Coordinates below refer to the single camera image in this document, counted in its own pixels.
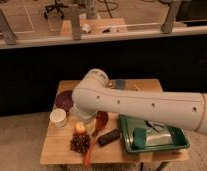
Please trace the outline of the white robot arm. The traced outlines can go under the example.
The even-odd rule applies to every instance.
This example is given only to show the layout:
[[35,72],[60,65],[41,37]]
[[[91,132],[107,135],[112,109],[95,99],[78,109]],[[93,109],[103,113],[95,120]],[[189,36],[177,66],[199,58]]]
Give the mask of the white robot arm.
[[91,122],[97,111],[114,112],[207,135],[207,94],[108,88],[100,69],[90,70],[72,92],[77,118]]

